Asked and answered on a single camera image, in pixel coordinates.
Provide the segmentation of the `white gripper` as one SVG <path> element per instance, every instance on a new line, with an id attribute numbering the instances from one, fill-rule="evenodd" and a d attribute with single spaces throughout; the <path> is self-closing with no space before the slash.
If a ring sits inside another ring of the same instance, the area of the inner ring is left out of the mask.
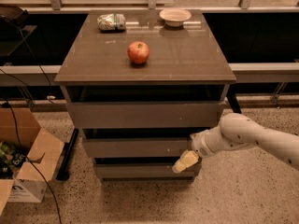
<path id="1" fill-rule="evenodd" d="M 192 133 L 192 150 L 184 151 L 180 158 L 175 162 L 172 171 L 179 174 L 199 161 L 199 157 L 209 157 L 216 154 L 218 135 L 210 130 L 200 133 Z"/>

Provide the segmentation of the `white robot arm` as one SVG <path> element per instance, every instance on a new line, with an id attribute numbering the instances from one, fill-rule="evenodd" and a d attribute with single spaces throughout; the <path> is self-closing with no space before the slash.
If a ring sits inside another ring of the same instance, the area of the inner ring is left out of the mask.
<path id="1" fill-rule="evenodd" d="M 272 130 L 238 113 L 223 116 L 219 124 L 199 133 L 192 133 L 191 148 L 185 150 L 172 167 L 176 174 L 221 151 L 234 151 L 256 146 L 299 169 L 299 136 Z"/>

